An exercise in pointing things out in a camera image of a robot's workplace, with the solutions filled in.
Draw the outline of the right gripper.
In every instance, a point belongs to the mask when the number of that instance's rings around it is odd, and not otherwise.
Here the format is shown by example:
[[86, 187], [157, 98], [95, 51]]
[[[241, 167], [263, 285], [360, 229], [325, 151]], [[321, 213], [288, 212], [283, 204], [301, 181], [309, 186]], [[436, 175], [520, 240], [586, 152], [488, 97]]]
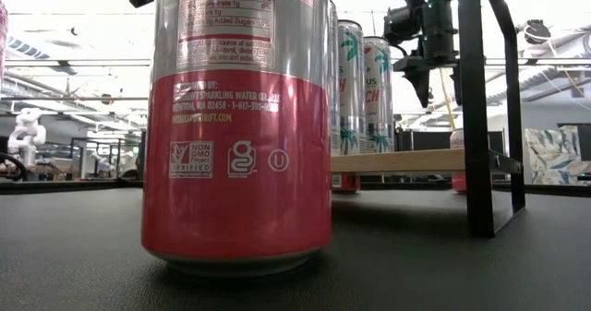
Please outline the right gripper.
[[[394, 71], [405, 71], [404, 77], [412, 84], [423, 108], [429, 102], [429, 70], [442, 66], [454, 66], [458, 52], [454, 49], [453, 36], [458, 32], [452, 24], [451, 0], [428, 0], [421, 4], [421, 32], [416, 36], [417, 48], [393, 64]], [[460, 70], [458, 66], [450, 74], [453, 99], [460, 105]]]

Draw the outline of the wooden shelf black metal frame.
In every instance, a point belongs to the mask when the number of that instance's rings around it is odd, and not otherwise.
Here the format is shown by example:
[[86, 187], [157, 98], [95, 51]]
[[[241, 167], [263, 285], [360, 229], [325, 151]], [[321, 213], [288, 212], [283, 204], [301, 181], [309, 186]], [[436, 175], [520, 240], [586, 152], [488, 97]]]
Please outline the wooden shelf black metal frame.
[[525, 210], [523, 136], [517, 31], [505, 0], [488, 0], [504, 39], [509, 152], [491, 150], [481, 0], [452, 0], [460, 70], [464, 147], [359, 154], [332, 159], [335, 173], [465, 171], [467, 224], [475, 237], [493, 237]]

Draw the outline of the silver Celsius Peach Vibe can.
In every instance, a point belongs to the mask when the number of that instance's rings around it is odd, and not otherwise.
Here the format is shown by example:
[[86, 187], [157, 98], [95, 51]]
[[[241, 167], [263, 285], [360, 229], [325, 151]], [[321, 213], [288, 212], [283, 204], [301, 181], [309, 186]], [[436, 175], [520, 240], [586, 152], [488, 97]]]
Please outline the silver Celsius Peach Vibe can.
[[338, 59], [338, 15], [336, 5], [329, 1], [329, 90], [331, 108], [331, 152], [332, 156], [341, 153], [340, 138], [340, 91], [339, 91], [339, 59]]
[[368, 151], [394, 151], [392, 71], [388, 42], [377, 36], [364, 38], [365, 105]]
[[364, 36], [362, 27], [353, 20], [339, 20], [337, 30], [341, 154], [361, 154], [367, 144]]

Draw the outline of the pink white Spindrift can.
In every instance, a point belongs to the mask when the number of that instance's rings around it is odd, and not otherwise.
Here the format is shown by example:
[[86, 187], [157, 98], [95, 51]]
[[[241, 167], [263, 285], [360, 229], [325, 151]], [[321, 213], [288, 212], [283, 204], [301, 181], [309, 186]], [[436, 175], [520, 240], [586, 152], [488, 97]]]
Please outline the pink white Spindrift can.
[[154, 0], [142, 246], [273, 273], [332, 236], [329, 0]]
[[[450, 148], [462, 149], [464, 147], [464, 130], [455, 129], [450, 135]], [[452, 189], [458, 194], [466, 192], [465, 171], [452, 172]]]

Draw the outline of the leaf patterned cushion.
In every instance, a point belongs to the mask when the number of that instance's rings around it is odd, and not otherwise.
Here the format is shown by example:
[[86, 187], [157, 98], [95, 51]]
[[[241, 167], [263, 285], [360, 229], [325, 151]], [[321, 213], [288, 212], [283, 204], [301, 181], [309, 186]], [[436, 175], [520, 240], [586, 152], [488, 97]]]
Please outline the leaf patterned cushion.
[[577, 126], [527, 128], [525, 144], [533, 184], [591, 185], [591, 181], [579, 179], [585, 174], [591, 177], [591, 161], [583, 160]]

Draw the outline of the black background cabinet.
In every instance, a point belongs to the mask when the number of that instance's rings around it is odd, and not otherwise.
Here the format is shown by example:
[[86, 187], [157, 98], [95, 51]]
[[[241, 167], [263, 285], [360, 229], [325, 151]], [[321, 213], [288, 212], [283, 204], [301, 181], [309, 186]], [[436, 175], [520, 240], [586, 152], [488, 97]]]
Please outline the black background cabinet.
[[[394, 134], [393, 144], [396, 151], [442, 150], [450, 147], [451, 132], [415, 132], [400, 131]], [[498, 152], [505, 152], [505, 142], [501, 131], [488, 133], [489, 147]]]

